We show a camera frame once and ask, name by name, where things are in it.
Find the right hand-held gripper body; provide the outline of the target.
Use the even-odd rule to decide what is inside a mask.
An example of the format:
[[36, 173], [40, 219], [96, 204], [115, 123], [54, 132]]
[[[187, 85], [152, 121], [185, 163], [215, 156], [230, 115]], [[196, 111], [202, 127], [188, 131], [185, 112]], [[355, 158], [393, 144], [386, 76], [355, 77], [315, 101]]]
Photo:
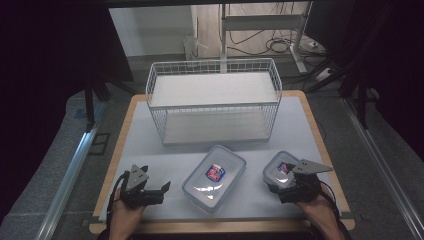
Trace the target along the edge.
[[310, 202], [322, 193], [318, 173], [330, 172], [333, 168], [317, 162], [302, 159], [291, 169], [294, 185], [280, 189], [278, 196], [282, 203]]

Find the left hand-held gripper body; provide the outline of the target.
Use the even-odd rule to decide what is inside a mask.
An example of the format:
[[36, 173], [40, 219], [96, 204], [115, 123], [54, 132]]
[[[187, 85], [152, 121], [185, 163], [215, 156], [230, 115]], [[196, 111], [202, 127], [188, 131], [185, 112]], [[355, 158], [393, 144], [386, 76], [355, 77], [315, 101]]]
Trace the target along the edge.
[[162, 204], [164, 200], [164, 194], [161, 193], [160, 189], [145, 189], [149, 176], [140, 168], [133, 164], [131, 170], [125, 172], [124, 181], [121, 185], [120, 198], [130, 209]]

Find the small clear food container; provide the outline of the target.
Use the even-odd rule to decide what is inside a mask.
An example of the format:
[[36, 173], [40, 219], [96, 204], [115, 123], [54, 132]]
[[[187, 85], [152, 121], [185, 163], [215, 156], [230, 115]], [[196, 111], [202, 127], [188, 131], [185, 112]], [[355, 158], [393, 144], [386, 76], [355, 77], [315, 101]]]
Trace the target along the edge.
[[276, 185], [279, 189], [292, 187], [294, 185], [294, 175], [292, 170], [287, 172], [285, 165], [297, 165], [300, 160], [287, 151], [278, 152], [263, 169], [264, 182]]

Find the large clear food container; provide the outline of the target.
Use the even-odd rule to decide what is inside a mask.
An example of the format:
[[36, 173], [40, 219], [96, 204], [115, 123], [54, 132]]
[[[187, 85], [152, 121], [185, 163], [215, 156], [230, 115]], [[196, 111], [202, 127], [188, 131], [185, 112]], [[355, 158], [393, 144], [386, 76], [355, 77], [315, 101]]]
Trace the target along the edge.
[[224, 203], [246, 168], [244, 158], [224, 146], [214, 146], [183, 182], [184, 194], [207, 213]]

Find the white wire shelf rack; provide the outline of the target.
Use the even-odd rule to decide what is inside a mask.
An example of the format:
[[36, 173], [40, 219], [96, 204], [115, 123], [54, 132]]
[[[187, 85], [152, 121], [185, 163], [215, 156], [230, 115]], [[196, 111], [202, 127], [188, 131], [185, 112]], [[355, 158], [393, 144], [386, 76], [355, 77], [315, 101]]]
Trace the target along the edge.
[[145, 93], [166, 145], [266, 141], [282, 83], [270, 58], [157, 62]]

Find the person's right hand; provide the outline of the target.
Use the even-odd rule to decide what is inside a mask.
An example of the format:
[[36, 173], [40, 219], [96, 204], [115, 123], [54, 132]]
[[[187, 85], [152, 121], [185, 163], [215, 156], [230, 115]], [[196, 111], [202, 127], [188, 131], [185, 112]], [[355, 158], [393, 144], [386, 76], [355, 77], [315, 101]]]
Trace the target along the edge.
[[320, 232], [322, 229], [338, 228], [333, 208], [323, 196], [318, 195], [310, 202], [296, 202], [295, 205], [303, 211], [311, 224]]

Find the person's left hand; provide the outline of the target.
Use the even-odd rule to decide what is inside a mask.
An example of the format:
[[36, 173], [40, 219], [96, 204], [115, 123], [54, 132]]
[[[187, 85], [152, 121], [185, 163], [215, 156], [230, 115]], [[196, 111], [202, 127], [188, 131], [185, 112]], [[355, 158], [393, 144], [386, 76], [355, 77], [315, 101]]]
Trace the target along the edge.
[[120, 198], [121, 189], [118, 188], [114, 195], [112, 218], [110, 222], [110, 235], [131, 236], [141, 223], [145, 206], [130, 209]]

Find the wooden-edged white board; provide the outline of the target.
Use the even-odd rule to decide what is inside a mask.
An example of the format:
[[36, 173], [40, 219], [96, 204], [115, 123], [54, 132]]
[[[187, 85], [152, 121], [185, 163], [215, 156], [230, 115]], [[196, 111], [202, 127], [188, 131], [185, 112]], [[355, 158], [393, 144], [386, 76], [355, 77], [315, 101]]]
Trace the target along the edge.
[[263, 181], [263, 169], [270, 160], [284, 150], [299, 159], [321, 163], [323, 157], [313, 136], [305, 111], [298, 97], [281, 100], [273, 132], [267, 142], [226, 143], [224, 146], [246, 162], [246, 169], [214, 213], [202, 210], [183, 193], [182, 184], [210, 151], [210, 144], [162, 144], [152, 116], [144, 101], [138, 101], [130, 118], [131, 124], [124, 138], [123, 152], [112, 176], [118, 178], [131, 165], [146, 165], [149, 179], [147, 189], [158, 189], [165, 183], [170, 190], [162, 204], [149, 206], [146, 220], [206, 220], [291, 218], [301, 214], [290, 203], [283, 204], [271, 193]]

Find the black stand legs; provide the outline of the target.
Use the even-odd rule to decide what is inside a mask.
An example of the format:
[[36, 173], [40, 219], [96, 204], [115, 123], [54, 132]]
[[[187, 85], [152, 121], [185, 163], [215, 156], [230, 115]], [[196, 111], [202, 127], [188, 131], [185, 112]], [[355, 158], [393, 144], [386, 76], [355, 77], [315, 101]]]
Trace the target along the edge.
[[338, 93], [342, 98], [350, 97], [354, 90], [357, 90], [356, 116], [361, 126], [368, 128], [366, 122], [366, 103], [367, 103], [367, 83], [364, 77], [362, 65], [364, 63], [365, 53], [357, 53], [356, 56], [343, 68], [326, 77], [324, 80], [308, 87], [305, 93], [316, 92], [324, 86], [344, 78], [339, 87]]
[[96, 123], [95, 110], [94, 110], [94, 100], [93, 96], [96, 96], [100, 102], [108, 102], [111, 99], [111, 93], [107, 88], [107, 84], [110, 83], [113, 86], [131, 94], [136, 95], [138, 91], [130, 86], [126, 85], [105, 74], [98, 73], [94, 76], [88, 76], [85, 83], [85, 107], [86, 107], [86, 117], [87, 117], [87, 126], [86, 131], [90, 132]]

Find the clear plastic holder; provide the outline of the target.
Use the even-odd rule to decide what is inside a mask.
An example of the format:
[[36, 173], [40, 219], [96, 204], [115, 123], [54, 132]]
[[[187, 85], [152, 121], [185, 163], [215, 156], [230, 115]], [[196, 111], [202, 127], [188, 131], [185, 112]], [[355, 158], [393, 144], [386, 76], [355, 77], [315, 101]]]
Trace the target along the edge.
[[201, 44], [194, 36], [186, 36], [183, 39], [183, 47], [187, 61], [196, 61], [198, 59], [198, 48], [207, 49], [207, 46]]

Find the white metal stand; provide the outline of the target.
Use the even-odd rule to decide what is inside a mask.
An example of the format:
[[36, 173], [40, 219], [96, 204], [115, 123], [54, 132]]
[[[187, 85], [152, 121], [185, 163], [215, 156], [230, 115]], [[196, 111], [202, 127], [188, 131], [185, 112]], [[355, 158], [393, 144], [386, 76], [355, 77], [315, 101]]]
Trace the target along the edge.
[[299, 47], [312, 1], [309, 1], [300, 14], [289, 15], [251, 15], [251, 16], [232, 16], [227, 15], [227, 7], [221, 5], [220, 33], [221, 49], [220, 59], [227, 59], [227, 32], [228, 31], [246, 31], [246, 30], [295, 30], [297, 32], [293, 43], [289, 45], [290, 53], [294, 59], [300, 74], [306, 74], [307, 69], [300, 57]]

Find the aluminium rail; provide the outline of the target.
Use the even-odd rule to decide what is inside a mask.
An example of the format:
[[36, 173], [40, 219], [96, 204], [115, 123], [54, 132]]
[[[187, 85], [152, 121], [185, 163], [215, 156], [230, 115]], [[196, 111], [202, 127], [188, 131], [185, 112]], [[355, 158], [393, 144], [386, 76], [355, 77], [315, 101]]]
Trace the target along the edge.
[[89, 131], [82, 135], [61, 184], [59, 185], [59, 188], [36, 234], [35, 240], [52, 239], [59, 220], [64, 212], [67, 201], [69, 200], [75, 186], [80, 170], [82, 169], [86, 156], [88, 155], [90, 146], [97, 133], [106, 106], [107, 104], [105, 102], [100, 102], [95, 108], [94, 125]]
[[376, 165], [384, 184], [386, 185], [392, 199], [398, 207], [406, 225], [411, 231], [415, 240], [424, 240], [424, 221], [419, 216], [411, 199], [402, 189], [392, 170], [390, 169], [386, 159], [376, 145], [372, 135], [368, 129], [365, 129], [356, 117], [357, 111], [350, 100], [342, 99], [341, 102], [345, 106], [349, 118], [351, 119], [360, 139], [363, 141], [372, 161]]

